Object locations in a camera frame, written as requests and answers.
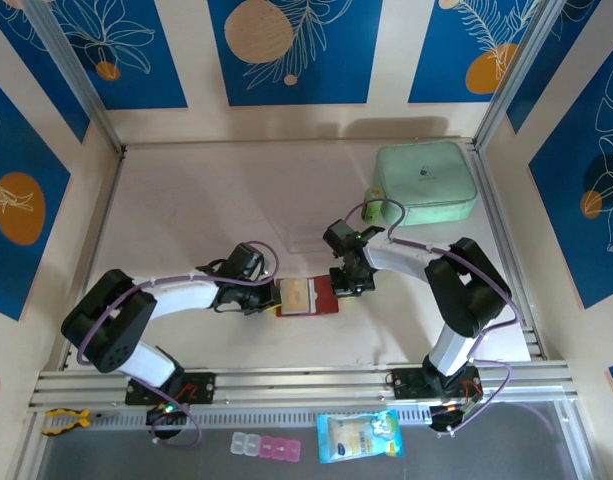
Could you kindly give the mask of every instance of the glass panel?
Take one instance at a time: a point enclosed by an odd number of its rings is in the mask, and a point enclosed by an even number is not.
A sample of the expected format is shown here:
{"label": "glass panel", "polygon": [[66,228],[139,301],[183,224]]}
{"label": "glass panel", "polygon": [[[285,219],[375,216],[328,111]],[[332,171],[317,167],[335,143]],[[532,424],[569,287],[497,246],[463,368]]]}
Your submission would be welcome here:
{"label": "glass panel", "polygon": [[[75,430],[48,440],[38,478],[88,479],[571,479],[576,478],[560,401],[496,403],[455,438],[403,427],[404,458],[385,456],[321,465],[315,428],[239,429],[302,442],[297,464],[230,453],[234,429],[206,429],[200,447],[156,448],[146,431]],[[189,441],[186,431],[176,441]],[[568,436],[577,442],[579,437]]]}

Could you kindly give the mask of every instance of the white table surface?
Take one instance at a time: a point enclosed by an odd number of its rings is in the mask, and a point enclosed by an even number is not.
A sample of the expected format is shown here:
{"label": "white table surface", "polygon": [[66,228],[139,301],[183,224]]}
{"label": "white table surface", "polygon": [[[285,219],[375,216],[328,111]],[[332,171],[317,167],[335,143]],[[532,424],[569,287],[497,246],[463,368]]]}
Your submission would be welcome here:
{"label": "white table surface", "polygon": [[[186,273],[228,256],[247,240],[262,240],[277,250],[279,277],[326,274],[340,261],[321,237],[362,201],[376,153],[386,143],[214,143],[129,150],[89,288],[112,268],[139,277]],[[365,226],[359,214],[351,225]],[[404,227],[396,236],[443,245],[470,237],[502,271],[481,199],[464,221]],[[375,283],[375,292],[340,300],[335,315],[187,311],[151,322],[143,340],[189,368],[421,362],[443,326],[430,288],[393,272],[377,273]],[[506,308],[497,321],[509,318]],[[530,360],[519,326],[492,334],[477,357]],[[69,359],[70,368],[82,368],[73,355]]]}

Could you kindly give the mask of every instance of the red card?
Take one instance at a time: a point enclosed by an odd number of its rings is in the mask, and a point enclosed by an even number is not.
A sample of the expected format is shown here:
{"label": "red card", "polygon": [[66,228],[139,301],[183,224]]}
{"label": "red card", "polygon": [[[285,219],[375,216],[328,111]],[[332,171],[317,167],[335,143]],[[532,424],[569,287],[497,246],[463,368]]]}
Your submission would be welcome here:
{"label": "red card", "polygon": [[[284,279],[277,280],[277,286],[281,289],[281,282]],[[320,275],[312,277],[313,292],[315,295],[315,309],[302,313],[283,313],[280,306],[275,311],[278,317],[306,317],[311,315],[327,315],[329,313],[339,312],[339,301],[333,292],[333,287],[330,282],[330,275]]]}

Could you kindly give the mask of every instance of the snack bag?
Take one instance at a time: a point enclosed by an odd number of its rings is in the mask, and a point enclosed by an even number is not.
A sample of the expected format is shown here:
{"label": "snack bag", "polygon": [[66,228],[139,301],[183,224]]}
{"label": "snack bag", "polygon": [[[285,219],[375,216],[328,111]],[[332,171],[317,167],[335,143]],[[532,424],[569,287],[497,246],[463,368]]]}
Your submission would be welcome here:
{"label": "snack bag", "polygon": [[317,438],[321,463],[373,455],[404,456],[402,431],[395,410],[361,415],[319,415]]}

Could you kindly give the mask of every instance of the card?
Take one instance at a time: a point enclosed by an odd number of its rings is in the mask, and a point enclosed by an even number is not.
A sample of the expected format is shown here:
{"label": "card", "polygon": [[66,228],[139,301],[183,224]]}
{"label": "card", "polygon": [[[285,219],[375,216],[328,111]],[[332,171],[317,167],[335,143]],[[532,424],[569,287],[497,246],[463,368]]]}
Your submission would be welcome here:
{"label": "card", "polygon": [[327,315],[339,312],[339,302],[330,275],[312,278],[283,278],[277,281],[282,305],[276,309],[278,317]]}

